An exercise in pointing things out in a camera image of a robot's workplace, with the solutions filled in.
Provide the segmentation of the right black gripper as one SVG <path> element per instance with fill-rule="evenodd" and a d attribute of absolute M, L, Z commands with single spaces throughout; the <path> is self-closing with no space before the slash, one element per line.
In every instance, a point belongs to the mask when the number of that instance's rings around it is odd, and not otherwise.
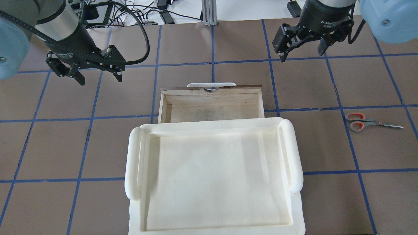
<path fill-rule="evenodd" d="M 287 9 L 297 25 L 282 24 L 273 39 L 273 48 L 284 63 L 288 54 L 307 42 L 320 41 L 318 55 L 336 42 L 346 39 L 349 44 L 356 40 L 352 33 L 354 26 L 355 0 L 306 0 L 301 8 L 296 0 L 287 3 Z"/>

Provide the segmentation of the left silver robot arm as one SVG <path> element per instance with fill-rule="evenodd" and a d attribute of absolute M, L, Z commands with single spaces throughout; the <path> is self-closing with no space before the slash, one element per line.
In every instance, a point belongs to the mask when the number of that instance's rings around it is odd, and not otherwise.
<path fill-rule="evenodd" d="M 46 64 L 59 77 L 69 77 L 85 85 L 80 69 L 96 68 L 112 73 L 122 81 L 124 65 L 109 63 L 109 59 L 124 58 L 111 45 L 101 50 L 96 46 L 82 20 L 67 0 L 2 0 L 1 1 L 1 79 L 16 75 L 27 56 L 29 41 L 36 29 L 69 50 L 54 45 L 46 39 L 49 48 Z"/>

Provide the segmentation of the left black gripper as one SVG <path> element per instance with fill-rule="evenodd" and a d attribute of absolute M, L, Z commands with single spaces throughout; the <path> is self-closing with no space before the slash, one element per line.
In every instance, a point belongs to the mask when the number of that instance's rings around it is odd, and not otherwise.
<path fill-rule="evenodd" d="M 114 45 L 104 49 L 96 46 L 93 38 L 83 25 L 77 25 L 75 30 L 56 43 L 46 41 L 50 49 L 47 54 L 46 64 L 55 73 L 67 73 L 67 76 L 75 79 L 79 85 L 85 85 L 85 77 L 79 69 L 96 68 L 108 71 L 114 75 L 118 82 L 122 82 L 122 72 L 126 65 L 124 57 Z"/>

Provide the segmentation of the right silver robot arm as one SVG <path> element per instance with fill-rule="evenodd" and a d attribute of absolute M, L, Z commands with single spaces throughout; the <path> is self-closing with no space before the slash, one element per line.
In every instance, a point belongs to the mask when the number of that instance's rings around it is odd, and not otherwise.
<path fill-rule="evenodd" d="M 336 42 L 354 43 L 365 24 L 378 40 L 405 43 L 417 38 L 417 10 L 416 0 L 307 0 L 297 25 L 278 28 L 273 49 L 285 62 L 293 49 L 319 41 L 324 55 Z"/>

